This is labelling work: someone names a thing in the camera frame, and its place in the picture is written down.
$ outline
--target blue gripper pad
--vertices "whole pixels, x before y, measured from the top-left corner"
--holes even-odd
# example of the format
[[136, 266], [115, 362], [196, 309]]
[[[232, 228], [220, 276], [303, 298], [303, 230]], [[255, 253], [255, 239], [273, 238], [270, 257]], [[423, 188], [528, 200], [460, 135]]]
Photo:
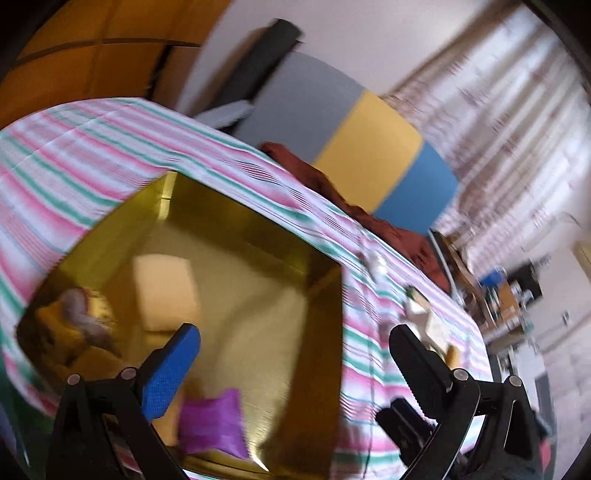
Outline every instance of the blue gripper pad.
[[168, 343], [152, 352], [139, 368], [142, 413], [148, 422], [164, 415], [199, 353], [200, 344], [198, 328], [184, 323]]

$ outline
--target brown cloth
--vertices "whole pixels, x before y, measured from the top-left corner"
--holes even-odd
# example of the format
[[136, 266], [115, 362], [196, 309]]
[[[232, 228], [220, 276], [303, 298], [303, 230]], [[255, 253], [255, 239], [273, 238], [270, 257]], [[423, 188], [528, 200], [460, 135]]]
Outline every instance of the brown cloth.
[[387, 221], [370, 215], [359, 206], [349, 205], [320, 170], [300, 160], [285, 146], [266, 142], [260, 146], [260, 150], [285, 168], [302, 185], [322, 195], [351, 218], [357, 220], [364, 228], [373, 232], [393, 249], [408, 258], [439, 288], [449, 293], [449, 282], [439, 267], [437, 257], [425, 237], [402, 228], [396, 228]]

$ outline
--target gold tray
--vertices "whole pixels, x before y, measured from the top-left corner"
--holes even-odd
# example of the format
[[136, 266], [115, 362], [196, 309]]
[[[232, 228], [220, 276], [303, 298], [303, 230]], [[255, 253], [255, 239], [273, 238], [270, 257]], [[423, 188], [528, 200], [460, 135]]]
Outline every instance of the gold tray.
[[271, 220], [169, 172], [101, 221], [47, 277], [17, 329], [47, 381], [34, 312], [65, 289], [102, 291], [118, 321], [125, 360], [139, 364], [170, 337], [144, 334], [131, 258], [188, 258], [200, 292], [202, 347], [189, 397], [238, 388], [253, 460], [217, 451], [183, 467], [218, 478], [327, 478], [337, 434], [342, 358], [340, 267]]

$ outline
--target purple cloth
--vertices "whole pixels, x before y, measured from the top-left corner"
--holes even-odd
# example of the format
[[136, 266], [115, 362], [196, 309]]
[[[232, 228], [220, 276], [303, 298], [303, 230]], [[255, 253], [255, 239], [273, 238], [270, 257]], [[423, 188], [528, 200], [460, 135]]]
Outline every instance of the purple cloth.
[[240, 392], [228, 388], [219, 398], [187, 400], [178, 423], [178, 445], [186, 454], [217, 449], [237, 458], [249, 458]]

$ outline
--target table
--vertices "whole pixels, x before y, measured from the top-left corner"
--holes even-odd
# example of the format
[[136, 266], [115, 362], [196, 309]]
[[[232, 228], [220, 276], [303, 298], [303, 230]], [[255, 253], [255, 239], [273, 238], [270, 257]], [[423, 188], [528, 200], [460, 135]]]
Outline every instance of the table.
[[[404, 257], [270, 158], [228, 135], [143, 99], [94, 99], [56, 106], [0, 132], [0, 312], [8, 375], [29, 403], [51, 414], [15, 327], [44, 277], [99, 220], [168, 170], [247, 205], [342, 266], [342, 417], [332, 478], [398, 478], [398, 450], [375, 423], [397, 396], [418, 407], [388, 349], [414, 285], [448, 324], [462, 367], [491, 380], [472, 319]], [[378, 251], [388, 275], [376, 285], [362, 258]], [[478, 436], [475, 419], [464, 450]]]

